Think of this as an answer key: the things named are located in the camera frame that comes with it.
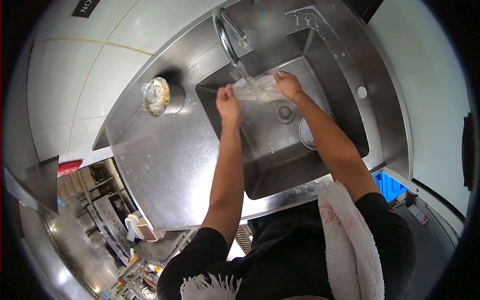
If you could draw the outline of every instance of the person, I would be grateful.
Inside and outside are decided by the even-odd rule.
[[[385,299],[401,298],[416,262],[413,234],[406,221],[390,210],[355,145],[303,92],[297,78],[288,72],[273,71],[272,75],[279,91],[305,117],[318,154],[333,179],[347,189],[365,219],[380,256]],[[226,284],[237,283],[237,299],[308,295],[313,296],[309,299],[333,300],[316,201],[249,220],[252,251],[226,262],[239,226],[244,192],[240,109],[230,84],[218,89],[216,106],[222,132],[208,212],[192,242],[168,263],[160,276],[158,298],[181,299],[180,287],[185,286],[184,282],[203,275],[204,281],[212,284],[212,274],[226,279]]]
[[[143,271],[143,272],[142,272],[142,276],[144,277],[144,279],[143,279],[143,281],[142,281],[143,284],[144,284],[144,286],[145,286],[145,287],[150,286],[150,287],[152,287],[152,288],[154,288],[154,289],[156,290],[156,284],[155,284],[155,282],[151,281],[151,280],[148,278],[148,273],[147,273],[147,271]]]

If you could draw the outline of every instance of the stainless steel counter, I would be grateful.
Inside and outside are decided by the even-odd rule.
[[[364,125],[369,149],[363,158],[366,166],[375,171],[385,163],[407,176],[407,140],[398,99],[362,21],[340,0],[276,3],[288,12],[289,32],[313,28],[335,57]],[[304,7],[305,3],[314,5]],[[250,1],[227,1],[224,7],[241,28],[248,25],[244,16],[252,9]],[[240,59],[252,51],[235,42],[233,46]],[[155,228],[195,228],[207,212],[219,141],[195,87],[228,63],[211,14],[205,14],[172,38],[137,73],[98,134],[93,148],[112,145],[132,198]],[[140,109],[140,86],[158,74],[183,87],[185,103],[175,116],[151,119]],[[368,97],[357,97],[355,90],[360,85],[367,87]],[[328,174],[258,200],[244,194],[242,219],[311,201],[316,187],[331,180]]]

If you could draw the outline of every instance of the tile grout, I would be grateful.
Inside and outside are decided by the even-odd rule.
[[[73,114],[73,121],[72,121],[72,127],[70,128],[70,139],[68,141],[68,152],[67,152],[67,160],[69,159],[68,157],[70,156],[70,144],[72,143],[72,132],[73,132],[73,122],[75,121],[75,116],[77,114],[77,109],[78,109],[78,105],[80,104],[80,99],[82,98],[82,94],[84,92],[84,89],[85,89],[85,85],[87,83],[87,80],[88,80],[88,76],[90,76],[90,72],[92,71],[93,69],[93,66],[95,65],[95,62],[96,60],[98,59],[98,57],[100,56],[100,53],[102,52],[102,49],[105,45],[108,45],[108,42],[107,40],[110,38],[110,36],[113,34],[113,32],[115,31],[115,29],[117,29],[118,25],[120,24],[120,22],[125,18],[125,16],[134,8],[135,5],[137,5],[137,3],[139,2],[140,0],[137,0],[137,2],[135,2],[134,5],[132,5],[132,7],[130,7],[128,9],[128,11],[123,15],[123,17],[119,20],[119,22],[117,23],[117,25],[115,25],[115,27],[113,28],[112,32],[110,32],[110,34],[107,36],[107,39],[105,42],[101,42],[101,41],[95,41],[95,40],[88,40],[89,42],[100,42],[102,44],[102,47],[100,48],[100,51],[98,51],[98,54],[96,55],[93,63],[92,63],[92,66],[90,67],[90,70],[88,70],[88,73],[87,73],[87,76],[85,78],[85,82],[84,82],[84,85],[82,86],[82,90],[80,91],[80,96],[78,97],[78,102],[77,102],[77,106],[75,108],[75,113]],[[134,50],[134,51],[138,51],[138,52],[141,52],[141,53],[145,53],[145,54],[149,54],[148,52],[145,52],[145,51],[141,51],[139,49],[135,49],[135,48],[131,48],[131,47],[126,47],[126,46],[122,46],[122,45],[118,45],[118,44],[114,44],[114,46],[118,46],[118,47],[124,47],[124,48],[127,48],[127,49],[130,49],[130,50]]]
[[[153,56],[153,53],[143,51],[143,50],[140,50],[140,49],[136,49],[136,48],[132,48],[132,47],[129,47],[129,46],[120,45],[120,44],[115,44],[115,43],[111,43],[111,42],[102,42],[102,41],[97,41],[97,40],[94,40],[94,39],[87,39],[87,38],[52,37],[52,38],[37,40],[37,41],[34,42],[34,44],[45,43],[45,42],[49,42],[49,41],[72,41],[72,42],[97,43],[97,44],[102,44],[103,46],[104,45],[116,46],[116,47],[119,47],[119,48],[124,48],[124,49],[128,49],[128,50],[131,50],[131,51],[140,52],[140,53],[143,53],[143,54],[146,54],[146,55]]]
[[[42,131],[44,129],[49,129],[49,128],[52,128],[52,127],[55,127],[55,126],[60,126],[60,125],[64,125],[64,124],[68,124],[68,123],[73,123],[73,122],[76,122],[76,121],[83,121],[83,120],[90,120],[90,119],[98,119],[98,118],[106,118],[107,116],[100,116],[100,117],[91,117],[91,118],[85,118],[85,119],[80,119],[80,120],[73,120],[73,121],[68,121],[68,122],[63,122],[63,123],[60,123],[60,124],[55,124],[55,125],[51,125],[51,126],[48,126],[48,127],[45,127],[45,128],[42,128],[42,129],[39,129],[39,130],[35,130],[35,131],[31,131],[32,133],[35,133],[35,132],[39,132],[39,131]]]
[[[113,32],[115,31],[115,29],[117,29],[117,27],[120,25],[121,21],[127,16],[127,14],[135,7],[135,5],[138,4],[138,2],[140,2],[140,0],[137,0],[137,2],[135,2],[135,4],[132,5],[132,7],[130,7],[128,9],[128,11],[123,15],[123,17],[119,20],[119,22],[117,23],[117,25],[115,25],[115,27],[113,28],[113,30],[110,32],[110,34],[108,35],[107,39],[105,42],[102,42],[102,41],[98,41],[98,40],[91,40],[91,39],[84,39],[84,38],[68,38],[68,37],[57,37],[57,38],[46,38],[46,39],[43,39],[43,40],[34,40],[33,44],[35,43],[41,43],[41,42],[47,42],[47,41],[54,41],[54,40],[67,40],[67,41],[78,41],[78,42],[89,42],[89,43],[98,43],[98,44],[102,44],[102,47],[100,48],[100,50],[98,51],[93,63],[92,63],[92,66],[90,67],[90,70],[88,71],[87,73],[87,76],[85,78],[85,81],[84,81],[84,84],[82,86],[82,90],[80,91],[80,95],[78,97],[78,101],[77,101],[77,106],[75,107],[75,112],[73,114],[73,120],[72,120],[72,126],[70,127],[70,138],[69,138],[69,141],[68,141],[68,151],[67,151],[67,161],[69,160],[69,156],[70,156],[70,144],[72,143],[72,132],[73,132],[73,123],[75,122],[75,116],[77,114],[77,110],[78,110],[78,106],[80,104],[80,99],[82,98],[82,93],[85,89],[85,85],[86,85],[86,82],[87,82],[87,79],[88,79],[88,76],[90,75],[90,72],[92,71],[93,69],[93,66],[95,65],[95,62],[96,60],[98,59],[98,57],[100,56],[100,53],[102,52],[102,49],[105,45],[111,45],[111,46],[116,46],[116,47],[120,47],[120,48],[125,48],[125,49],[128,49],[128,50],[132,50],[132,51],[136,51],[136,52],[140,52],[140,53],[143,53],[143,54],[146,54],[146,55],[150,55],[150,56],[153,56],[153,53],[149,53],[149,52],[146,52],[146,51],[142,51],[140,49],[136,49],[136,48],[132,48],[132,47],[128,47],[128,46],[124,46],[124,45],[120,45],[120,44],[115,44],[115,43],[111,43],[111,42],[107,42],[108,39],[111,37],[111,35],[113,34]],[[103,116],[101,117],[93,117],[93,118],[86,118],[86,119],[82,119],[82,120],[89,120],[89,119],[95,119],[95,118],[102,118]]]

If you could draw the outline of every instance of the hand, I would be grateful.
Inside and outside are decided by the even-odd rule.
[[[240,125],[240,106],[233,95],[231,84],[221,87],[216,93],[216,108],[222,117],[222,127]]]
[[[293,97],[295,94],[302,91],[298,79],[292,74],[283,71],[272,71],[272,76],[275,78],[279,91],[294,102]]]

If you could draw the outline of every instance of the black sign with text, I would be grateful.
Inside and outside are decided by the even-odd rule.
[[[88,18],[100,0],[80,0],[72,13],[74,17]]]

